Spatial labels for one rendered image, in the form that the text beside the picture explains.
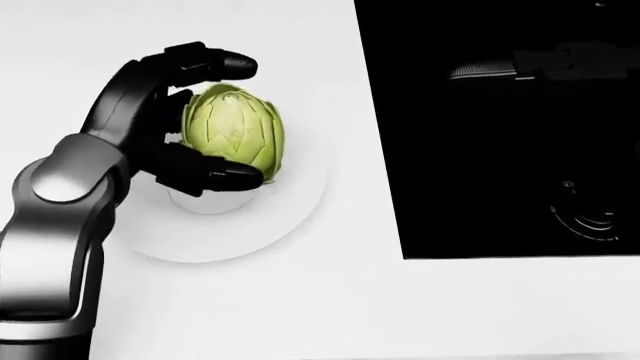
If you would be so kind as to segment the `black induction cooktop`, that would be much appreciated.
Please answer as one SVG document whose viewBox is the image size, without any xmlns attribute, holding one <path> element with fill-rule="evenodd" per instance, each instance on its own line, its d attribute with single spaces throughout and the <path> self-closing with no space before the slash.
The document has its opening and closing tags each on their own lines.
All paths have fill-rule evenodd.
<svg viewBox="0 0 640 360">
<path fill-rule="evenodd" d="M 640 256 L 640 0 L 354 0 L 407 260 Z"/>
</svg>

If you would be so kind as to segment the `green artichoke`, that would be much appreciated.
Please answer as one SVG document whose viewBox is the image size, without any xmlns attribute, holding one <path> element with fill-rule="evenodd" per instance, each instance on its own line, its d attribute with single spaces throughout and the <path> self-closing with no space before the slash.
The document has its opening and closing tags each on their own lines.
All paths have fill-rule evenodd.
<svg viewBox="0 0 640 360">
<path fill-rule="evenodd" d="M 228 83 L 193 95 L 181 114 L 181 143 L 202 155 L 260 170 L 274 182 L 282 167 L 285 129 L 277 108 Z"/>
</svg>

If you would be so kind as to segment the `white round plate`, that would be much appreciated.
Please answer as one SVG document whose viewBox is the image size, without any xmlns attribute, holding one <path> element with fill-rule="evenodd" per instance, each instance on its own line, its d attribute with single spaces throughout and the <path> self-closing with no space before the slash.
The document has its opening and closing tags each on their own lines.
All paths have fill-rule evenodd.
<svg viewBox="0 0 640 360">
<path fill-rule="evenodd" d="M 243 106 L 239 118 L 259 123 L 266 119 L 266 104 L 274 104 L 284 121 L 284 155 L 274 179 L 251 191 L 205 191 L 191 197 L 160 185 L 149 173 L 138 173 L 116 209 L 108 242 L 159 260 L 209 263 L 265 248 L 310 215 L 328 178 L 322 137 L 293 110 L 293 102 L 265 88 L 248 92 L 222 95 L 213 106 Z"/>
</svg>

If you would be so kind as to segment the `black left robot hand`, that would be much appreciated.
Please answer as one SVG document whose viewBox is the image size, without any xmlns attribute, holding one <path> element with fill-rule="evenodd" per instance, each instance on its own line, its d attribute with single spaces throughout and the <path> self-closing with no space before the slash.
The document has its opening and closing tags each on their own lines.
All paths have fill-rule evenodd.
<svg viewBox="0 0 640 360">
<path fill-rule="evenodd" d="M 182 111 L 193 96 L 189 86 L 245 80 L 257 70 L 251 57 L 200 41 L 167 47 L 120 68 L 92 105 L 81 131 L 124 155 L 126 180 L 149 173 L 161 185 L 192 197 L 204 191 L 259 188 L 264 176 L 255 167 L 165 141 L 167 134 L 181 129 Z"/>
</svg>

